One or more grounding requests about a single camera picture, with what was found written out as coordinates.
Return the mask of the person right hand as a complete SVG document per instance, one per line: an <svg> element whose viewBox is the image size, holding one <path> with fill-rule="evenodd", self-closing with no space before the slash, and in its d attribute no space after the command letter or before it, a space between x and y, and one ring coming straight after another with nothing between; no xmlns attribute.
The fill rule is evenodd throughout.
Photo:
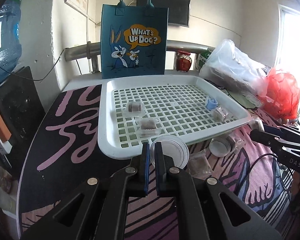
<svg viewBox="0 0 300 240"><path fill-rule="evenodd" d="M291 187L292 196L295 196L299 191L300 191L300 174L298 172L294 172L292 187Z"/></svg>

